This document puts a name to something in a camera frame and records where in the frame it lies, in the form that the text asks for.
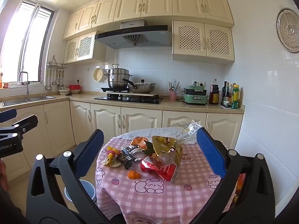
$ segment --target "sink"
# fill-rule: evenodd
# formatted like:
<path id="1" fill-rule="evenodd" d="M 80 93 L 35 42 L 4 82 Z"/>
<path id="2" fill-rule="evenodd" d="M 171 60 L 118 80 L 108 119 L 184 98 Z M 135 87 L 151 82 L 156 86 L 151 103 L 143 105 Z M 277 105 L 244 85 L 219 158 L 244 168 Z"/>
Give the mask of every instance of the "sink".
<path id="1" fill-rule="evenodd" d="M 55 99 L 55 98 L 56 97 L 42 95 L 42 96 L 38 96 L 38 97 L 30 97 L 28 100 L 26 98 L 7 100 L 7 101 L 3 101 L 2 105 L 3 106 L 15 105 L 15 104 L 21 104 L 21 103 L 26 103 L 26 102 L 32 102 L 32 101 L 38 101 L 38 100 L 46 100 L 46 99 Z"/>

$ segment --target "range hood vent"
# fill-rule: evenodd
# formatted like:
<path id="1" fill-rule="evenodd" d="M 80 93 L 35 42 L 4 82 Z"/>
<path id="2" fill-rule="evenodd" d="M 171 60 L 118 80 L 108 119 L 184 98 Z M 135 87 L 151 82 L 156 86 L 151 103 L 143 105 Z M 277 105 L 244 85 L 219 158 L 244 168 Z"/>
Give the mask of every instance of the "range hood vent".
<path id="1" fill-rule="evenodd" d="M 95 39 L 113 49 L 145 46 L 170 46 L 167 25 L 138 26 L 117 29 L 95 36 Z"/>

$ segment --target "window frame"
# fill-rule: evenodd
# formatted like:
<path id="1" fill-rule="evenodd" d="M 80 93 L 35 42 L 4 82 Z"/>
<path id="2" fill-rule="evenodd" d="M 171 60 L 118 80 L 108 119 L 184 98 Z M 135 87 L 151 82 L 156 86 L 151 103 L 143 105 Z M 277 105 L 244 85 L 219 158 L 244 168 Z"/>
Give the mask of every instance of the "window frame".
<path id="1" fill-rule="evenodd" d="M 18 5 L 18 7 L 15 11 L 15 13 L 19 10 L 19 8 L 20 8 L 20 6 L 22 5 L 23 2 L 31 4 L 35 7 L 34 7 L 34 10 L 32 12 L 31 18 L 30 18 L 30 23 L 29 23 L 29 25 L 26 29 L 25 37 L 23 39 L 21 50 L 20 50 L 18 72 L 17 72 L 17 82 L 10 82 L 9 83 L 10 88 L 11 87 L 23 87 L 22 85 L 20 85 L 19 73 L 20 73 L 20 71 L 22 71 L 22 68 L 24 67 L 22 60 L 23 60 L 24 53 L 25 53 L 25 50 L 26 50 L 29 31 L 30 31 L 30 28 L 32 26 L 34 18 L 38 14 L 39 8 L 48 10 L 48 11 L 52 12 L 52 14 L 50 16 L 50 19 L 49 19 L 50 22 L 48 23 L 45 34 L 44 34 L 44 39 L 43 39 L 43 43 L 42 43 L 42 47 L 41 47 L 41 53 L 40 53 L 40 56 L 39 56 L 39 67 L 38 67 L 39 79 L 38 79 L 38 81 L 30 81 L 29 86 L 43 86 L 45 84 L 44 79 L 45 79 L 45 69 L 46 69 L 46 64 L 47 64 L 47 54 L 48 54 L 49 46 L 50 46 L 50 39 L 52 37 L 54 25 L 55 25 L 55 22 L 56 22 L 56 19 L 57 19 L 57 9 L 55 7 L 52 7 L 51 5 L 41 3 L 41 1 L 38 1 L 38 0 L 21 0 L 20 4 Z"/>

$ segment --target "utensil rack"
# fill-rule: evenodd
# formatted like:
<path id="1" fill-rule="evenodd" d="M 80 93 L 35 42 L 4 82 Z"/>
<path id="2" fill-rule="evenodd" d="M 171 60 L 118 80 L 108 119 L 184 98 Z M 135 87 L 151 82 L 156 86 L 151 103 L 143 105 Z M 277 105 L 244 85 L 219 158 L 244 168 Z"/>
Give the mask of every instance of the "utensil rack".
<path id="1" fill-rule="evenodd" d="M 57 63 L 56 59 L 55 59 L 55 56 L 53 56 L 52 62 L 50 62 L 49 64 L 47 64 L 47 68 L 55 68 L 55 69 L 67 70 L 68 69 L 68 65 Z"/>

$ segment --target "round table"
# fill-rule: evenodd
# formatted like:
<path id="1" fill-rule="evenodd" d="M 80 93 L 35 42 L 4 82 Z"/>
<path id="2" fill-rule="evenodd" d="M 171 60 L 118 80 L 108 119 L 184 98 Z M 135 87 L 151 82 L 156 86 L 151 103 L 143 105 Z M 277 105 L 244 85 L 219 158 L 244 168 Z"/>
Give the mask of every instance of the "round table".
<path id="1" fill-rule="evenodd" d="M 95 172 L 96 192 L 98 207 L 107 218 L 123 213 L 127 224 L 186 224 L 199 213 L 221 178 L 213 173 L 195 134 L 183 142 L 182 161 L 173 182 L 164 181 L 156 173 L 142 172 L 140 161 L 129 169 L 141 174 L 136 180 L 127 177 L 129 170 L 123 165 L 112 168 L 101 164 L 107 146 L 121 149 L 136 136 L 151 141 L 152 136 L 173 136 L 177 130 L 171 127 L 136 130 L 114 137 L 102 147 Z"/>

